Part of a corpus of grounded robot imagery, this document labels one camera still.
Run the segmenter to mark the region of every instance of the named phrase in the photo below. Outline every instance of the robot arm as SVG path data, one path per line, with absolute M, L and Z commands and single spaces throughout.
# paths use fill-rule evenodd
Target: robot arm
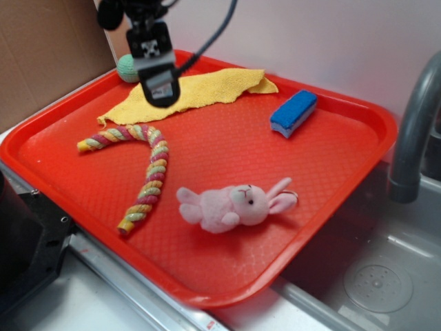
M 126 37 L 134 59 L 134 69 L 138 72 L 145 98 L 156 107 L 169 107 L 178 100 L 178 78 L 221 35 L 237 4 L 237 0 L 232 0 L 220 28 L 182 67 L 176 68 L 170 35 L 161 18 L 177 1 L 164 6 L 163 0 L 102 0 L 98 7 L 99 25 L 106 30 L 117 29 L 124 14 L 129 18 L 132 28 L 127 31 Z

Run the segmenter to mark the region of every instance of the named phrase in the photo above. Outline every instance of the pink stuffed bunny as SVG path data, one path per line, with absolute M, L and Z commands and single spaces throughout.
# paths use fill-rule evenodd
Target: pink stuffed bunny
M 268 193 L 253 185 L 229 186 L 196 194 L 188 188 L 176 193 L 179 212 L 191 224 L 201 223 L 202 229 L 222 233 L 239 224 L 262 223 L 268 214 L 278 214 L 293 207 L 298 200 L 295 192 L 284 191 L 291 178 L 279 181 Z

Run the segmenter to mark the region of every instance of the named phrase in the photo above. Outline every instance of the yellow microfiber towel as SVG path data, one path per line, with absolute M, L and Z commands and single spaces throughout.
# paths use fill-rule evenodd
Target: yellow microfiber towel
M 200 108 L 216 102 L 232 103 L 244 92 L 276 93 L 277 86 L 265 78 L 264 70 L 227 68 L 208 74 L 181 77 L 181 97 L 168 108 L 151 106 L 144 97 L 138 84 L 126 100 L 98 117 L 105 125 L 107 120 L 119 125 L 145 123 L 164 119 L 175 112 L 190 108 Z

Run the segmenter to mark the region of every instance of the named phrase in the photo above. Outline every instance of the twisted rope toy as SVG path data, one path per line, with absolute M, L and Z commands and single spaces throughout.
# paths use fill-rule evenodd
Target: twisted rope toy
M 112 143 L 131 140 L 148 141 L 152 153 L 144 186 L 141 188 L 135 203 L 127 209 L 123 220 L 117 227 L 121 234 L 129 234 L 135 227 L 135 222 L 143 220 L 158 201 L 167 167 L 169 152 L 167 141 L 164 140 L 161 131 L 143 124 L 118 126 L 115 129 L 100 131 L 98 134 L 94 134 L 77 144 L 78 150 L 85 152 L 100 150 Z

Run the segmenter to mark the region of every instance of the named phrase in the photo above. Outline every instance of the tray rim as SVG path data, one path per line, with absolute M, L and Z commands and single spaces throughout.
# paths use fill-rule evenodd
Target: tray rim
M 185 51 L 176 51 L 178 62 L 183 61 L 186 57 L 189 56 L 189 54 L 190 53 Z M 201 71 L 203 71 L 203 68 L 209 68 L 210 71 L 215 71 L 216 68 L 217 70 L 220 70 L 223 68 L 241 67 L 216 59 L 203 57 L 203 61 L 200 61 L 197 68 L 200 68 Z M 338 190 L 336 190 L 336 193 L 332 196 L 332 198 L 330 198 L 330 200 L 328 200 L 328 202 L 326 202 L 326 204 L 324 204 L 324 206 L 319 209 L 314 217 L 309 220 L 308 223 L 315 225 L 314 228 L 311 228 L 311 226 L 302 227 L 297 235 L 293 237 L 293 239 L 289 242 L 287 247 L 279 253 L 279 255 L 264 269 L 264 271 L 254 281 L 250 282 L 248 285 L 244 286 L 241 289 L 226 292 L 223 294 L 213 295 L 195 292 L 193 290 L 190 290 L 186 285 L 182 284 L 174 277 L 171 277 L 164 270 L 158 268 L 155 263 L 153 263 L 146 257 L 140 256 L 138 252 L 130 245 L 128 245 L 125 241 L 115 241 L 112 237 L 106 235 L 108 229 L 104 228 L 100 223 L 95 223 L 93 221 L 87 222 L 86 220 L 83 223 L 86 223 L 89 226 L 84 226 L 83 224 L 81 224 L 81 227 L 83 227 L 84 230 L 89 233 L 92 232 L 92 235 L 93 232 L 96 232 L 97 230 L 101 231 L 100 237 L 97 237 L 97 239 L 104 243 L 108 248 L 112 247 L 110 248 L 111 250 L 115 251 L 116 254 L 124 258 L 130 265 L 132 265 L 142 274 L 145 275 L 144 270 L 150 269 L 150 274 L 148 275 L 148 277 L 153 282 L 158 279 L 167 279 L 167 283 L 161 283 L 159 286 L 170 295 L 180 301 L 186 302 L 190 305 L 194 305 L 202 309 L 220 308 L 232 305 L 247 298 L 250 298 L 251 296 L 258 294 L 261 290 L 264 290 L 280 274 L 280 272 L 282 272 L 286 265 L 302 249 L 302 247 L 307 244 L 308 240 L 299 243 L 298 238 L 312 238 L 315 233 L 319 231 L 319 229 L 328 220 L 328 215 L 337 210 L 338 207 L 340 207 L 340 205 L 344 202 L 344 200 L 356 189 L 358 184 L 371 172 L 371 170 L 381 160 L 382 156 L 393 145 L 397 137 L 398 128 L 395 120 L 393 119 L 390 112 L 387 112 L 387 110 L 380 106 L 353 97 L 348 97 L 343 94 L 324 90 L 322 88 L 308 86 L 307 84 L 299 83 L 296 81 L 290 81 L 288 79 L 280 78 L 272 74 L 265 74 L 265 76 L 272 80 L 278 86 L 289 86 L 290 88 L 295 89 L 305 88 L 310 92 L 319 94 L 321 98 L 319 98 L 318 108 L 322 108 L 326 105 L 320 104 L 320 102 L 337 102 L 341 105 L 344 105 L 345 103 L 351 105 L 355 104 L 359 108 L 365 109 L 365 112 L 361 112 L 359 114 L 351 113 L 350 118 L 363 122 L 370 128 L 372 128 L 378 135 L 379 144 L 377 145 L 375 152 L 370 154 L 365 162 L 360 165 L 360 167 L 355 172 L 348 176 L 347 180 L 343 183 L 343 185 L 339 187 Z M 19 176 L 25 179 L 30 185 L 38 188 L 43 193 L 47 194 L 54 202 L 60 203 L 62 205 L 62 208 L 72 215 L 73 219 L 77 219 L 78 216 L 80 216 L 79 213 L 76 212 L 78 208 L 71 201 L 69 201 L 69 199 L 64 199 L 58 191 L 50 190 L 48 184 L 45 181 L 35 175 L 31 169 L 27 168 L 17 159 L 15 159 L 15 153 L 23 144 L 23 141 L 26 141 L 28 138 L 32 137 L 42 129 L 59 121 L 60 119 L 64 118 L 64 116 L 67 116 L 71 112 L 75 111 L 78 107 L 90 102 L 101 93 L 109 90 L 110 88 L 113 88 L 120 83 L 121 80 L 119 79 L 116 70 L 113 70 L 103 75 L 101 78 L 93 81 L 90 85 L 81 88 L 77 92 L 72 93 L 66 98 L 48 107 L 46 110 L 35 114 L 27 121 L 19 124 L 5 137 L 3 143 L 0 145 L 0 159 L 8 167 L 14 170 Z M 83 219 L 85 217 L 90 219 L 90 216 L 84 215 L 84 213 L 81 213 L 81 217 Z

